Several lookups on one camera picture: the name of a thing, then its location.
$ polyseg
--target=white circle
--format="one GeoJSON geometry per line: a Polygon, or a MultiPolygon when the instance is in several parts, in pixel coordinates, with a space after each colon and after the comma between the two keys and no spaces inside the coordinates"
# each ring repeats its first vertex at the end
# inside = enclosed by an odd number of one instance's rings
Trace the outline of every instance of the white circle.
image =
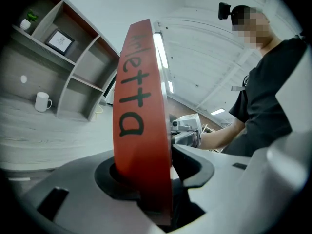
{"type": "Polygon", "coordinates": [[[20,77],[20,81],[21,81],[22,83],[26,83],[26,82],[27,82],[27,76],[21,76],[21,77],[20,77]]]}

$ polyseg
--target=picture frame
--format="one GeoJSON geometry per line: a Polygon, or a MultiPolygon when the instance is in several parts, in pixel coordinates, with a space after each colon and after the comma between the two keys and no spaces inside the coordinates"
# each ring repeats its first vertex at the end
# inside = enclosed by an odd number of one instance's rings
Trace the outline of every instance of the picture frame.
{"type": "Polygon", "coordinates": [[[45,44],[60,54],[65,55],[74,41],[73,38],[58,28],[53,31],[45,44]]]}

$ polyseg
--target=black t-shirt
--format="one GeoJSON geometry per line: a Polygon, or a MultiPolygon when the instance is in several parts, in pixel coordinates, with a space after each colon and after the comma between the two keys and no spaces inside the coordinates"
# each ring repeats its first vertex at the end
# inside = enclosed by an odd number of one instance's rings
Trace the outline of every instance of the black t-shirt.
{"type": "Polygon", "coordinates": [[[257,149],[269,146],[292,131],[275,95],[297,66],[305,49],[306,44],[300,39],[284,40],[249,72],[243,82],[245,90],[239,93],[229,111],[245,123],[246,129],[224,149],[224,153],[252,156],[257,149]]]}

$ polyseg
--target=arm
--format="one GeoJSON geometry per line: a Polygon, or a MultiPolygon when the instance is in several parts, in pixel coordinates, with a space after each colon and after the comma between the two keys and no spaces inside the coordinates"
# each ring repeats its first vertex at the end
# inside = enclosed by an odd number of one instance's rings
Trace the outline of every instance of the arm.
{"type": "Polygon", "coordinates": [[[231,126],[201,135],[200,149],[224,148],[245,128],[245,123],[235,118],[231,126]]]}

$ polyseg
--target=white cup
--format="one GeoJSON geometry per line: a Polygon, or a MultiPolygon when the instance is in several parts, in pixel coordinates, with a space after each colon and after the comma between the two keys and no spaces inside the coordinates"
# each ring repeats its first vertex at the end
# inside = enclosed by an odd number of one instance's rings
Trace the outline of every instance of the white cup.
{"type": "Polygon", "coordinates": [[[38,92],[36,97],[35,109],[39,112],[45,112],[52,106],[52,101],[49,99],[49,95],[45,92],[38,92]]]}

